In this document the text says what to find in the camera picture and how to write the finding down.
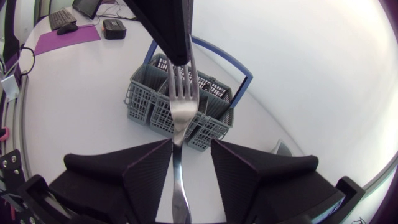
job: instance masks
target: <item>computer mouse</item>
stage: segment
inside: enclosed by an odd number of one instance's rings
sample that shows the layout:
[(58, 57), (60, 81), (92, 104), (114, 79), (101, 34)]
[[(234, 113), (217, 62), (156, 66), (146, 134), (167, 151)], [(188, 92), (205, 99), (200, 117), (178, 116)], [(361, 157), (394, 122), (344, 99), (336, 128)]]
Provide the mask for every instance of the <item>computer mouse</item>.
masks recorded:
[(77, 29), (79, 29), (79, 27), (76, 26), (76, 24), (65, 24), (61, 28), (59, 28), (57, 34), (58, 35), (67, 34), (70, 32), (75, 32)]

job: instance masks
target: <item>black box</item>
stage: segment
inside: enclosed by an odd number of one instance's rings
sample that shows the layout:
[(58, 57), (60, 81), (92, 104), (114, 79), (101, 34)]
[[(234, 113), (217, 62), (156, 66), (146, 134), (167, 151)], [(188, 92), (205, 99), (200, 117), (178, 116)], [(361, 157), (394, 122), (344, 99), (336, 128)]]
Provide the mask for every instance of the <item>black box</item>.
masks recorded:
[(119, 19), (105, 19), (102, 26), (107, 40), (121, 40), (126, 36), (126, 28)]

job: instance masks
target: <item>fork tine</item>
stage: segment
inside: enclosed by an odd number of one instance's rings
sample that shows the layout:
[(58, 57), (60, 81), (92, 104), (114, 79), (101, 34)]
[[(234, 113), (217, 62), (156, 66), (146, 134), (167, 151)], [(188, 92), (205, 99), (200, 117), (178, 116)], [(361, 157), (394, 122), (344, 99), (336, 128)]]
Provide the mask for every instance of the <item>fork tine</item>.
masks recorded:
[(190, 50), (191, 50), (191, 73), (192, 73), (192, 98), (199, 101), (199, 87), (198, 87), (198, 72), (195, 65), (195, 58), (193, 56), (192, 38), (190, 36)]
[(185, 97), (187, 96), (191, 97), (188, 65), (184, 65), (184, 84), (185, 84)]
[(175, 81), (174, 81), (174, 71), (173, 71), (173, 65), (170, 59), (167, 59), (167, 72), (169, 73), (169, 98), (170, 99), (176, 99), (176, 94), (175, 94)]
[(177, 94), (179, 98), (183, 98), (184, 92), (182, 89), (182, 76), (181, 76), (181, 68), (175, 67), (177, 70)]

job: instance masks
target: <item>white wall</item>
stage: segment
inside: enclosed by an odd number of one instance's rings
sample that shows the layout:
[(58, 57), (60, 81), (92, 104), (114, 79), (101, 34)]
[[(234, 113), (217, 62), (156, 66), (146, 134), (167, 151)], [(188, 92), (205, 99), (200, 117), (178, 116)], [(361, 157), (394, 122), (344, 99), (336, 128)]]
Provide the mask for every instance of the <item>white wall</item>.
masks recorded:
[(14, 18), (14, 35), (20, 44), (25, 43), (33, 30), (35, 0), (17, 0)]
[(73, 0), (52, 0), (51, 12), (60, 10), (63, 7), (69, 7), (73, 3)]
[(332, 184), (364, 185), (396, 153), (398, 46), (379, 1), (200, 0), (193, 17), (193, 35), (252, 71), (250, 93)]

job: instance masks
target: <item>fork handle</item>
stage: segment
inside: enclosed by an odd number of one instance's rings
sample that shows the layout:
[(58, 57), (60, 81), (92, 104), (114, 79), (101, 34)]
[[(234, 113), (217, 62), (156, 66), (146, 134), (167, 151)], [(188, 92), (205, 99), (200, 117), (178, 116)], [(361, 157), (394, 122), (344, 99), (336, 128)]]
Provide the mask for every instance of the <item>fork handle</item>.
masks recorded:
[(184, 184), (182, 180), (182, 145), (173, 144), (173, 172), (174, 172), (174, 189), (173, 189), (173, 222), (191, 224), (191, 211), (189, 209), (188, 200), (185, 196)]

